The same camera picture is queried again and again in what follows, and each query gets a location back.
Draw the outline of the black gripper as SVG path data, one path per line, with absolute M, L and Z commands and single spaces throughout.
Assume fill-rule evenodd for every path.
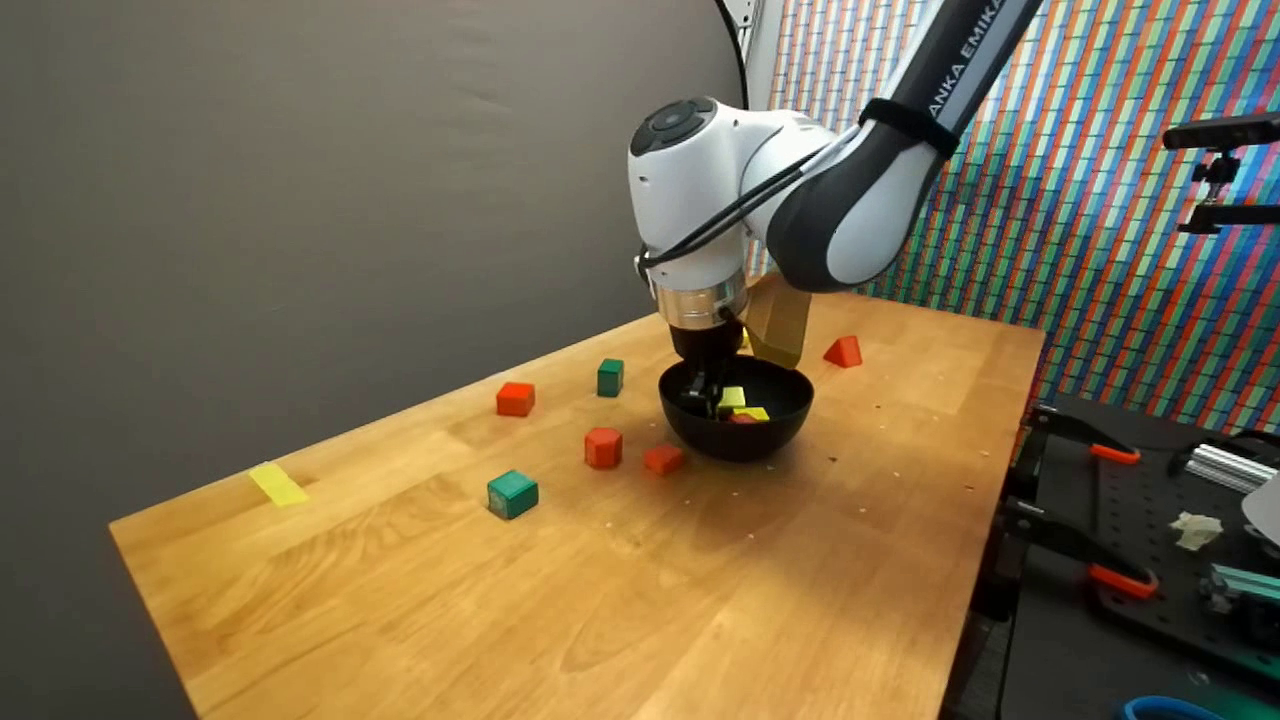
M 736 322 L 719 327 L 675 327 L 673 345 L 681 355 L 681 373 L 669 382 L 669 397 L 685 408 L 706 408 L 717 397 L 719 373 L 739 352 L 743 327 Z

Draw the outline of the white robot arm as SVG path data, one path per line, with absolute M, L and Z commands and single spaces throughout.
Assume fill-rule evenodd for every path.
M 746 327 L 746 245 L 793 292 L 883 277 L 1040 3 L 941 0 L 890 92 L 842 133 L 717 97 L 648 111 L 629 140 L 634 277 L 675 355 L 768 348 Z

